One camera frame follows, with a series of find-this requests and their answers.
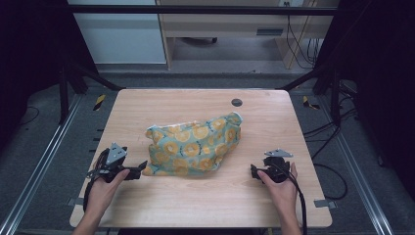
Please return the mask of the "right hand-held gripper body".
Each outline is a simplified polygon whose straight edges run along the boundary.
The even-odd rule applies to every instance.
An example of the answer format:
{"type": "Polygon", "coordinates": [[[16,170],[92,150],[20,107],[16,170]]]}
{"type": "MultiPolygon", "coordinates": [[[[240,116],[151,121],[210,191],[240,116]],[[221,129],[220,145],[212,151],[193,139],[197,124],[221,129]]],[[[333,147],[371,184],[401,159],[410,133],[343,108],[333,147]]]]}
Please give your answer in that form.
{"type": "Polygon", "coordinates": [[[290,157],[291,154],[288,152],[276,149],[273,151],[267,151],[264,153],[266,158],[263,160],[266,169],[263,170],[268,177],[275,183],[282,183],[289,179],[290,174],[290,163],[285,161],[285,158],[290,157]]]}

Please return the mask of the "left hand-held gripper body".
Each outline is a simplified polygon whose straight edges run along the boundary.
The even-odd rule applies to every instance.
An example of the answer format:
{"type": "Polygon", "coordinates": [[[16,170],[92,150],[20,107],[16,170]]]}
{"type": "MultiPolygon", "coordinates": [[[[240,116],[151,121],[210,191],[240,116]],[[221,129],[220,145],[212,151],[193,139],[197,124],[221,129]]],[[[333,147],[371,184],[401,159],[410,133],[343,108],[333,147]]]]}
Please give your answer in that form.
{"type": "Polygon", "coordinates": [[[99,155],[93,169],[87,173],[87,177],[91,182],[102,177],[107,183],[110,183],[120,172],[128,169],[129,173],[125,177],[125,180],[139,179],[141,177],[142,166],[139,164],[138,166],[127,168],[123,165],[126,156],[127,148],[113,143],[99,155]]]}

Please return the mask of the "teal cloth with yellow print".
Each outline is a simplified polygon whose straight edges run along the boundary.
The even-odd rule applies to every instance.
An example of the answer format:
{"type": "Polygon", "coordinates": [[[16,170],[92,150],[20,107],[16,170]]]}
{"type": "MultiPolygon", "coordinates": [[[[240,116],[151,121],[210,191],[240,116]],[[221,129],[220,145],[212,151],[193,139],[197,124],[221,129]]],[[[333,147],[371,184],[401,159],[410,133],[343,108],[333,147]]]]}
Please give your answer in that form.
{"type": "Polygon", "coordinates": [[[146,176],[200,175],[220,167],[226,154],[241,139],[242,117],[236,113],[205,121],[166,126],[153,125],[146,130],[150,162],[146,176]]]}

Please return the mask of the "person's right hand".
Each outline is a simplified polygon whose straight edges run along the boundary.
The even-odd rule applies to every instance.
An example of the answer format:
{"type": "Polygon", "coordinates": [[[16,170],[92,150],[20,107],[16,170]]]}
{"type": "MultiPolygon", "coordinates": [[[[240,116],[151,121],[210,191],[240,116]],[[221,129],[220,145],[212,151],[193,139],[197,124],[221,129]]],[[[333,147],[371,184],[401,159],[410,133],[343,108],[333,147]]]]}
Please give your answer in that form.
{"type": "Polygon", "coordinates": [[[298,190],[294,183],[290,179],[276,183],[263,171],[260,171],[258,176],[266,185],[280,220],[289,217],[297,218],[296,203],[298,190]]]}

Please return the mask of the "person's left hand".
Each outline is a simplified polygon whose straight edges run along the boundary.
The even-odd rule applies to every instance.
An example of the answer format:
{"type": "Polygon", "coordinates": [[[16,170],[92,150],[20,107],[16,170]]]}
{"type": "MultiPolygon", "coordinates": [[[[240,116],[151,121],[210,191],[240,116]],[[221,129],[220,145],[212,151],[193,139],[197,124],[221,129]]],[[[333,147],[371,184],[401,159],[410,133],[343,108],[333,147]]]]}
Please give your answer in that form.
{"type": "Polygon", "coordinates": [[[115,179],[108,183],[103,178],[95,180],[88,198],[85,215],[89,218],[101,218],[110,205],[115,192],[121,182],[126,178],[129,169],[121,171],[115,179]]]}

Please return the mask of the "yellow black tape strip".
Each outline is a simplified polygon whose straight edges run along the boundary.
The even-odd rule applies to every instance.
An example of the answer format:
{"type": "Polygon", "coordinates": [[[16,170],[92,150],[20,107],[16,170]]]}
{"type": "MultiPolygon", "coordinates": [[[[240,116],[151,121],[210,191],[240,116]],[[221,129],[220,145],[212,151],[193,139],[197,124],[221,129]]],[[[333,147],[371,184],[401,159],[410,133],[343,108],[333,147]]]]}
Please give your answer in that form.
{"type": "Polygon", "coordinates": [[[100,110],[105,98],[106,98],[105,94],[99,95],[99,97],[97,98],[96,103],[93,107],[93,111],[99,111],[100,110]]]}
{"type": "Polygon", "coordinates": [[[311,104],[311,103],[308,101],[307,96],[303,96],[303,97],[302,97],[302,103],[303,103],[303,105],[304,105],[305,107],[308,107],[308,108],[310,108],[310,109],[313,109],[313,110],[320,110],[320,106],[319,106],[319,105],[313,105],[313,104],[311,104]]]}

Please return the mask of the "black metal stand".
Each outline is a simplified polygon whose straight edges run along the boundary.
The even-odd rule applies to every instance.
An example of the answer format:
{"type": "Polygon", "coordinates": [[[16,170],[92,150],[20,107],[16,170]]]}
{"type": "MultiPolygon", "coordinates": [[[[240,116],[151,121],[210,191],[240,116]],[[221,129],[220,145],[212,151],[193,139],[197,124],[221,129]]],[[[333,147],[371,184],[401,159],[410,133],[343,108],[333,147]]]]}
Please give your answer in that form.
{"type": "Polygon", "coordinates": [[[65,63],[59,71],[61,105],[60,123],[63,123],[69,116],[68,85],[72,87],[76,94],[84,94],[88,90],[84,77],[89,77],[113,91],[120,91],[123,89],[122,86],[116,85],[104,79],[96,71],[89,70],[86,67],[74,62],[65,63]]]}
{"type": "Polygon", "coordinates": [[[340,95],[340,73],[333,67],[328,65],[323,65],[318,68],[311,70],[310,72],[302,75],[300,78],[284,85],[281,87],[281,90],[290,91],[300,84],[309,81],[312,78],[316,78],[316,82],[312,88],[312,91],[316,95],[322,95],[327,91],[328,88],[331,89],[331,98],[330,98],[330,117],[334,122],[335,126],[341,125],[341,115],[340,115],[340,104],[339,104],[339,95],[340,95]]]}

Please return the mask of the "white cabinet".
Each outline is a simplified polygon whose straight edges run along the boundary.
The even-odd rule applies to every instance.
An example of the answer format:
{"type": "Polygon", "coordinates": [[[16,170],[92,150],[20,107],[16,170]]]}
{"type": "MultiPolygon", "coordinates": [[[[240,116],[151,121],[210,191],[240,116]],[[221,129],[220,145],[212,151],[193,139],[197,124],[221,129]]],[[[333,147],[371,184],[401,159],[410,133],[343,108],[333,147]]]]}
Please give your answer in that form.
{"type": "Polygon", "coordinates": [[[74,17],[98,65],[166,62],[157,14],[76,13],[74,17]]]}

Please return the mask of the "black curtain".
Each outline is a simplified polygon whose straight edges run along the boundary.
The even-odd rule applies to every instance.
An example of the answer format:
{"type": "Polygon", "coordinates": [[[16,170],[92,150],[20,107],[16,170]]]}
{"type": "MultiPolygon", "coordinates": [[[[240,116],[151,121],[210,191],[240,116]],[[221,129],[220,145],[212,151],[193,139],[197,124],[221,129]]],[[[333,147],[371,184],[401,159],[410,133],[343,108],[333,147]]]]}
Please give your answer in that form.
{"type": "Polygon", "coordinates": [[[342,79],[357,85],[356,105],[384,161],[415,198],[415,0],[340,0],[320,51],[334,57],[342,79]]]}

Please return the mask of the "light wooden desk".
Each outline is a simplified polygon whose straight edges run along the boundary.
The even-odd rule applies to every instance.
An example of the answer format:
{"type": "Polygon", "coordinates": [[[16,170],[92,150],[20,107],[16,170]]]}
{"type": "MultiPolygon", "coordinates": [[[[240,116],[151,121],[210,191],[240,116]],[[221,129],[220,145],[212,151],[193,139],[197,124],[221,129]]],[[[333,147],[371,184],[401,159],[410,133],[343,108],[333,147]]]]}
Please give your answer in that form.
{"type": "MultiPolygon", "coordinates": [[[[336,8],[340,0],[156,0],[159,6],[246,6],[336,8]]],[[[161,14],[167,38],[265,37],[275,40],[286,68],[300,57],[305,38],[323,39],[330,16],[161,14]]]]}

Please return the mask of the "aluminium floor rail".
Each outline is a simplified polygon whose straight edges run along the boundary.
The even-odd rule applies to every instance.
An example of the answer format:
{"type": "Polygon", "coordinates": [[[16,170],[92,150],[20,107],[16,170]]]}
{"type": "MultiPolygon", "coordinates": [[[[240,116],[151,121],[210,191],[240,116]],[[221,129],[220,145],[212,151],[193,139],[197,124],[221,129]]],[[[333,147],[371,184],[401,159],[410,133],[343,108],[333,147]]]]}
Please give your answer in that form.
{"type": "Polygon", "coordinates": [[[364,175],[363,169],[358,165],[351,148],[346,142],[346,138],[342,134],[342,122],[350,117],[356,116],[357,110],[351,109],[344,114],[340,113],[340,122],[338,125],[334,125],[335,121],[330,114],[327,99],[318,97],[317,100],[321,105],[323,114],[329,121],[329,127],[333,129],[331,139],[336,140],[336,145],[340,152],[339,156],[342,158],[344,166],[348,170],[348,175],[353,182],[354,188],[359,195],[368,218],[371,220],[371,223],[376,230],[376,234],[394,235],[392,227],[364,175]]]}
{"type": "Polygon", "coordinates": [[[82,101],[83,96],[75,94],[73,100],[69,106],[69,114],[60,123],[49,141],[43,155],[41,156],[36,168],[32,172],[30,178],[26,182],[22,192],[20,193],[17,201],[9,212],[8,216],[0,225],[0,235],[14,235],[21,223],[23,216],[30,205],[41,181],[44,178],[46,171],[49,168],[50,163],[54,160],[55,155],[61,146],[61,143],[66,136],[69,127],[75,117],[79,104],[82,101]]]}

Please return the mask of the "black horizontal frame bar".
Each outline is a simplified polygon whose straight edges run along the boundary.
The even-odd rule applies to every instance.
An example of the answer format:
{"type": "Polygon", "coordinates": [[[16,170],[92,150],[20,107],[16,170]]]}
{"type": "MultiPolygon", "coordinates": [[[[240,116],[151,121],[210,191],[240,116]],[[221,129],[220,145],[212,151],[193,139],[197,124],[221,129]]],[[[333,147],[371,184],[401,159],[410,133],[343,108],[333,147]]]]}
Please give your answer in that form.
{"type": "Polygon", "coordinates": [[[246,6],[150,6],[150,5],[68,5],[73,13],[86,14],[189,14],[189,15],[278,15],[334,16],[337,8],[291,8],[246,6]]]}

